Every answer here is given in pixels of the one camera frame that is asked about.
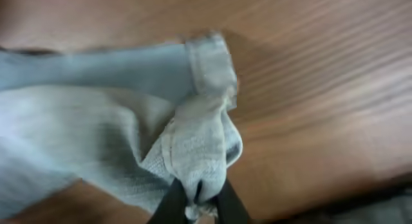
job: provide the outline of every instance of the wooden surface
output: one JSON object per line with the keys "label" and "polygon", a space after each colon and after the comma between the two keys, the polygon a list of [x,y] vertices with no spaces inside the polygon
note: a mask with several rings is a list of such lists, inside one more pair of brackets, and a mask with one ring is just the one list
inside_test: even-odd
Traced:
{"label": "wooden surface", "polygon": [[[252,217],[412,171],[412,0],[0,0],[7,48],[119,48],[209,28],[223,30],[241,81],[230,115],[245,149],[229,179]],[[68,198],[95,191],[71,189]],[[90,194],[81,203],[103,208],[83,210],[87,223],[147,220]]]}

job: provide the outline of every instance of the cloth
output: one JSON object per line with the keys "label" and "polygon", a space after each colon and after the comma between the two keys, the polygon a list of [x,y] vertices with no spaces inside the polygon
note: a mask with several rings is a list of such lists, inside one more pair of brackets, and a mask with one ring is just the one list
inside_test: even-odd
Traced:
{"label": "cloth", "polygon": [[149,212],[178,178],[197,218],[241,154],[235,106],[218,33],[135,50],[1,52],[0,218],[78,177]]}

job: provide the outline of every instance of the crumpled fabric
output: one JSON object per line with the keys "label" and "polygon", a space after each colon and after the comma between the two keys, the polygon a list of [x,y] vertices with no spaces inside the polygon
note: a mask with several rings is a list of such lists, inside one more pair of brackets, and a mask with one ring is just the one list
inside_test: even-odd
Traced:
{"label": "crumpled fabric", "polygon": [[234,107],[217,33],[86,56],[0,53],[0,218],[77,178],[154,212],[177,178],[196,219],[241,154]]}

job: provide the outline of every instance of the gray object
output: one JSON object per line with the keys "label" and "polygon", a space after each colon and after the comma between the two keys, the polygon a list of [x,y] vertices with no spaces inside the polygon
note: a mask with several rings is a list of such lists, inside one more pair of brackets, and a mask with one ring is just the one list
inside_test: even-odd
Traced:
{"label": "gray object", "polygon": [[178,178],[196,219],[241,154],[227,114],[236,75],[216,33],[135,50],[1,52],[0,89],[0,218],[81,177],[149,212]]}

